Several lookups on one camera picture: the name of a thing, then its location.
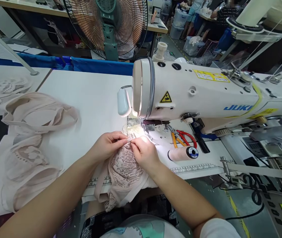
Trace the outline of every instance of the yellow floor line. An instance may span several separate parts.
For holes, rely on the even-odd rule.
[[[173,41],[174,45],[177,47],[177,49],[183,54],[183,56],[185,57],[185,59],[187,61],[189,61],[189,59],[187,58],[187,56],[184,54],[184,52],[176,45],[176,43]]]
[[[226,193],[227,197],[230,200],[230,203],[231,203],[231,206],[232,206],[234,212],[236,213],[237,217],[239,217],[240,216],[239,215],[239,211],[238,211],[237,206],[235,205],[233,199],[231,198],[229,192],[225,191],[225,193]],[[246,233],[247,238],[251,238],[250,233],[248,231],[248,228],[247,228],[246,224],[244,223],[244,221],[242,219],[239,219],[239,221],[240,221],[240,223],[241,223],[241,225],[242,225],[242,227],[244,229],[244,232]]]

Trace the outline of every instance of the fan guard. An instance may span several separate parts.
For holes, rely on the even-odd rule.
[[[110,8],[114,0],[97,0]],[[104,34],[102,19],[96,0],[64,0],[70,21],[83,42],[100,57],[106,59],[104,53]],[[117,43],[119,61],[131,59],[142,45],[138,44],[142,32],[147,30],[146,0],[116,0],[119,16],[114,25],[114,39]]]

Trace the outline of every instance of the juki logo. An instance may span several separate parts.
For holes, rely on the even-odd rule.
[[[231,105],[231,107],[225,107],[224,110],[233,111],[249,111],[253,105]]]

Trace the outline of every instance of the scissors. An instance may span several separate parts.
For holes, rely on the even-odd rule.
[[[168,129],[171,130],[171,134],[172,134],[172,139],[173,139],[173,144],[174,147],[177,148],[177,143],[176,141],[178,141],[182,146],[190,146],[190,144],[187,142],[187,140],[185,139],[185,135],[188,136],[192,142],[194,143],[194,147],[197,148],[197,143],[196,140],[192,137],[191,134],[188,134],[186,132],[183,131],[179,131],[179,130],[175,130],[171,125],[167,125]]]

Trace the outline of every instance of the table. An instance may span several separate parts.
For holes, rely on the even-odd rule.
[[[36,76],[31,76],[30,72],[25,67],[0,65],[0,79],[15,76],[26,77],[33,83],[33,85],[29,88],[28,92],[35,92],[50,74],[52,69],[37,67],[34,67],[33,69],[38,71],[39,74]]]
[[[211,18],[210,18],[210,15],[205,14],[205,13],[201,13],[200,10],[196,11],[196,13],[198,13],[199,16],[200,16],[202,19],[204,19],[203,24],[201,25],[199,31],[197,32],[197,34],[195,34],[195,35],[199,36],[199,35],[201,34],[201,32],[203,31],[203,29],[205,28],[205,26],[206,26],[206,20],[207,20],[207,21],[216,21],[216,19],[211,19]]]
[[[25,29],[26,34],[30,36],[31,40],[36,41],[41,48],[43,48],[45,51],[49,52],[45,44],[42,42],[40,37],[37,35],[37,33],[33,30],[31,26],[26,24],[24,21],[20,20],[17,16],[16,11],[12,11],[11,9],[17,9],[17,10],[24,10],[24,11],[30,11],[30,12],[36,12],[36,13],[42,13],[42,14],[48,14],[53,16],[59,16],[59,17],[68,17],[68,14],[66,10],[60,11],[58,9],[52,9],[47,5],[40,5],[35,2],[35,0],[30,1],[24,1],[24,0],[0,0],[0,6],[8,8],[8,11],[10,12],[10,15],[14,17],[19,24]],[[148,24],[147,27],[148,31],[158,32],[158,33],[167,33],[168,29],[160,19],[159,24]]]
[[[117,91],[122,86],[130,85],[131,82],[131,76],[53,70],[38,91],[74,106],[79,110],[80,116],[75,126],[61,131],[49,132],[43,136],[40,149],[50,163],[55,165],[62,163],[63,169],[67,169],[92,147],[101,134],[120,131],[126,124],[126,118],[120,117],[117,113]],[[171,125],[179,130],[192,133],[190,127],[181,123],[180,120],[172,121]],[[160,133],[152,134],[150,132],[150,135],[154,139],[160,139],[160,136],[162,136],[162,140],[164,140],[164,137],[166,137],[166,140],[172,142],[171,133],[164,133],[163,130]],[[200,156],[194,162],[181,161],[175,163],[170,161],[167,152],[174,146],[168,144],[168,142],[168,148],[159,146],[157,149],[160,160],[169,168],[186,166],[188,163],[208,163],[212,160],[220,162],[220,156],[232,160],[221,141],[209,141],[207,143],[211,152],[203,154],[198,148]],[[223,173],[221,165],[220,163],[217,165],[219,167],[206,171],[197,170],[194,175],[190,172],[184,172],[180,173],[179,176],[183,179],[189,179]],[[99,172],[100,168],[96,170],[93,178],[98,178]],[[101,192],[107,192],[109,187],[102,187]],[[90,196],[90,199],[93,200],[93,192],[94,188],[87,189],[84,195]]]
[[[154,32],[153,37],[152,37],[152,42],[151,42],[151,48],[150,48],[150,57],[152,57],[152,55],[153,55],[153,45],[154,45],[155,39],[157,37],[157,34],[158,33],[166,34],[168,32],[168,29],[165,26],[164,22],[160,19],[159,23],[153,23],[153,24],[152,23],[148,23],[147,24],[147,30]]]
[[[32,82],[32,86],[29,88],[28,92],[36,92],[40,87],[41,83],[47,78],[47,76],[52,71],[51,68],[37,68],[32,67],[39,74],[32,76],[30,72],[22,66],[6,66],[0,65],[0,79],[8,77],[25,77]]]

